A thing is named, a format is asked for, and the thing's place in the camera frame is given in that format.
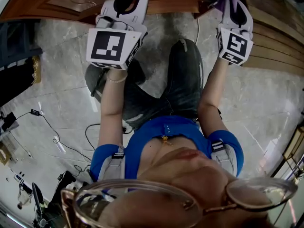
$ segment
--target blue top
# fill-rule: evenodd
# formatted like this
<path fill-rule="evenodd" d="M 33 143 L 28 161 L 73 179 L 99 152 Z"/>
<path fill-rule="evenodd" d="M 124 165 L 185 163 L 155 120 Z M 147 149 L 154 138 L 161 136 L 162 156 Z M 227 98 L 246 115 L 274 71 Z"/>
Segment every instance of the blue top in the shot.
<path fill-rule="evenodd" d="M 191 139 L 198 150 L 202 151 L 211 159 L 211 143 L 218 140 L 229 144 L 236 153 L 237 175 L 242 170 L 244 155 L 237 138 L 229 131 L 218 130 L 210 134 L 206 139 L 200 132 L 199 127 L 190 119 L 181 116 L 160 116 L 146 122 L 131 137 L 128 146 L 124 150 L 125 154 L 125 178 L 136 179 L 140 157 L 145 144 L 154 137 L 158 136 L 177 136 L 183 135 Z M 91 172 L 94 181 L 97 181 L 100 169 L 105 159 L 118 152 L 118 146 L 105 144 L 99 146 L 93 155 Z"/>

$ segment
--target power adapter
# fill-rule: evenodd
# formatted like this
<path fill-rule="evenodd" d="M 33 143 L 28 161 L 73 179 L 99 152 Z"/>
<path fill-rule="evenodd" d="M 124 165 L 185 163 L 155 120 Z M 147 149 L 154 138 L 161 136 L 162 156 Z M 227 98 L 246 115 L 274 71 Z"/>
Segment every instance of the power adapter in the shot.
<path fill-rule="evenodd" d="M 31 109 L 31 110 L 30 110 L 30 113 L 31 113 L 32 115 L 35 115 L 35 116 L 41 116 L 40 112 L 39 112 L 39 111 L 36 111 L 36 110 L 34 110 L 34 109 Z"/>
<path fill-rule="evenodd" d="M 63 178 L 63 174 L 60 174 L 60 175 L 58 176 L 58 180 L 60 181 L 62 178 Z"/>

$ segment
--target leg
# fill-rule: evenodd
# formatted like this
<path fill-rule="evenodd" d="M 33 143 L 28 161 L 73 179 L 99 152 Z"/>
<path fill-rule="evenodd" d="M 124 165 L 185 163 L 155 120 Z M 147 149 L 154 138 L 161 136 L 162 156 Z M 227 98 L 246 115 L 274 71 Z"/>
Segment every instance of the leg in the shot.
<path fill-rule="evenodd" d="M 104 69 L 90 65 L 85 73 L 86 84 L 92 92 Z M 100 102 L 102 91 L 105 86 L 106 76 L 99 80 L 94 97 Z M 135 82 L 143 83 L 144 74 L 137 60 L 133 60 L 129 65 L 128 77 L 124 86 L 124 106 L 123 119 L 134 128 L 139 128 L 149 119 L 163 109 L 164 99 L 156 99 L 143 91 Z"/>
<path fill-rule="evenodd" d="M 161 97 L 170 104 L 171 114 L 195 119 L 202 87 L 200 52 L 193 41 L 181 39 L 171 48 L 168 83 Z"/>

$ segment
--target bracelet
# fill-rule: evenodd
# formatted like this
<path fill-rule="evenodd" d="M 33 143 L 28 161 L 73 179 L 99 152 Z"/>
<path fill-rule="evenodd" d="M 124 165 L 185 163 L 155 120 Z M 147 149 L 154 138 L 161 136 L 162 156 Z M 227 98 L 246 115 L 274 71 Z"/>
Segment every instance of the bracelet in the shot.
<path fill-rule="evenodd" d="M 107 80 L 109 80 L 112 83 L 116 83 L 116 84 L 123 82 L 124 80 L 126 80 L 127 77 L 128 77 L 128 74 L 120 80 L 112 80 L 112 79 L 110 79 L 108 74 L 106 75 Z"/>

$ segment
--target forearm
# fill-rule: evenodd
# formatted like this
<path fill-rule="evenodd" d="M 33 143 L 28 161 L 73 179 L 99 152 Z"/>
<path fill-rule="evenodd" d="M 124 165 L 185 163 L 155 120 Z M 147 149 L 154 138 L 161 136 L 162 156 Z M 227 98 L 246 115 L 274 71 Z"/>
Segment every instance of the forearm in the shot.
<path fill-rule="evenodd" d="M 221 58 L 217 59 L 200 98 L 199 123 L 206 138 L 217 130 L 227 130 L 218 112 L 224 91 L 227 67 L 227 61 Z"/>
<path fill-rule="evenodd" d="M 227 74 L 228 61 L 218 57 L 203 89 L 199 108 L 211 105 L 219 107 L 223 95 L 225 78 Z"/>
<path fill-rule="evenodd" d="M 108 77 L 113 81 L 117 81 L 123 79 L 126 74 L 127 71 L 111 69 L 108 72 Z M 107 79 L 100 102 L 101 116 L 122 114 L 124 107 L 124 84 L 125 80 L 120 83 L 114 83 Z"/>

